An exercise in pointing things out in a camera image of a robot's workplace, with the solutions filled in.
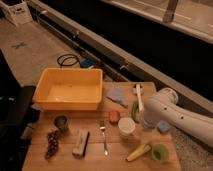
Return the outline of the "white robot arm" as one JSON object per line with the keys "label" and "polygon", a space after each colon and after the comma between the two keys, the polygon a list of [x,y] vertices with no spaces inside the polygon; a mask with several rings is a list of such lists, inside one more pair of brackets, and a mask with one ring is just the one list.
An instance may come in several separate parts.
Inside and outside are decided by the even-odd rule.
{"label": "white robot arm", "polygon": [[213,147],[213,118],[179,107],[178,100],[178,94],[171,88],[163,88],[146,98],[142,125],[155,128],[160,121],[166,121]]}

